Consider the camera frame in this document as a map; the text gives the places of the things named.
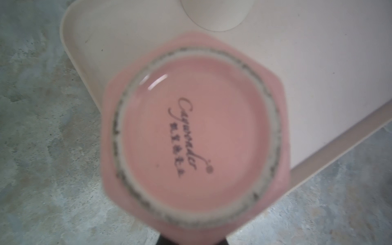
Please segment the pink mug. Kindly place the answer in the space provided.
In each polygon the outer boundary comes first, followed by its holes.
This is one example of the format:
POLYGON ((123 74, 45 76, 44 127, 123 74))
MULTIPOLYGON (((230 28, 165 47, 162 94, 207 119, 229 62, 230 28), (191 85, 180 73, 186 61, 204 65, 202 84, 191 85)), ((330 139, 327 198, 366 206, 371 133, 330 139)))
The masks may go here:
POLYGON ((218 39, 183 34, 109 82, 101 174, 107 196, 163 237, 217 245, 289 187, 283 86, 218 39))

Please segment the white mug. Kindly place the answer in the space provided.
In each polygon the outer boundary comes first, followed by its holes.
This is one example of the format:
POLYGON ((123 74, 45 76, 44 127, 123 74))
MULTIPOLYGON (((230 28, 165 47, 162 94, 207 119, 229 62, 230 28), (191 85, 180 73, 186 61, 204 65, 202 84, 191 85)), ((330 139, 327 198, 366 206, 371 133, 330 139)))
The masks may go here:
POLYGON ((196 25, 214 32, 238 26, 254 3, 254 0, 181 0, 185 13, 196 25))

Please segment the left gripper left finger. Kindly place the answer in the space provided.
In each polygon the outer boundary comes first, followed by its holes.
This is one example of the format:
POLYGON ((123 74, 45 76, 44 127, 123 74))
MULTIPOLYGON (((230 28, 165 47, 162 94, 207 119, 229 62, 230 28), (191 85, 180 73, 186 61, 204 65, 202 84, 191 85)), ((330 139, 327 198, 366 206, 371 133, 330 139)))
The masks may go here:
POLYGON ((175 245, 175 243, 173 241, 171 241, 170 239, 159 235, 159 238, 156 242, 156 245, 175 245))

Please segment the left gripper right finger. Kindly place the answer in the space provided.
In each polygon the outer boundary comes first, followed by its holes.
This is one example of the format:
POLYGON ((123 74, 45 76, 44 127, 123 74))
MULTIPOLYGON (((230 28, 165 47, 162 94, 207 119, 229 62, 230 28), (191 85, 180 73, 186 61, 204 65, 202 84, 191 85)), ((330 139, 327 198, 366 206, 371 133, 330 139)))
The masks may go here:
POLYGON ((225 238, 225 239, 221 240, 219 243, 217 243, 216 245, 229 245, 229 243, 228 243, 227 239, 225 238))

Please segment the pink plastic tray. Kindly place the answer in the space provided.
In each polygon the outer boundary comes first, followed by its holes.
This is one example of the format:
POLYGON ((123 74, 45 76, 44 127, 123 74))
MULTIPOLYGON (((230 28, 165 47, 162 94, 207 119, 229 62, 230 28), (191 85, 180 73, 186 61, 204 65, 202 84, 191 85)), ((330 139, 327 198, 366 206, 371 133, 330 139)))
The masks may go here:
MULTIPOLYGON (((179 1, 75 1, 60 37, 100 107, 122 68, 199 30, 179 1)), ((240 25, 211 35, 283 83, 292 188, 392 119, 391 1, 258 1, 240 25)))

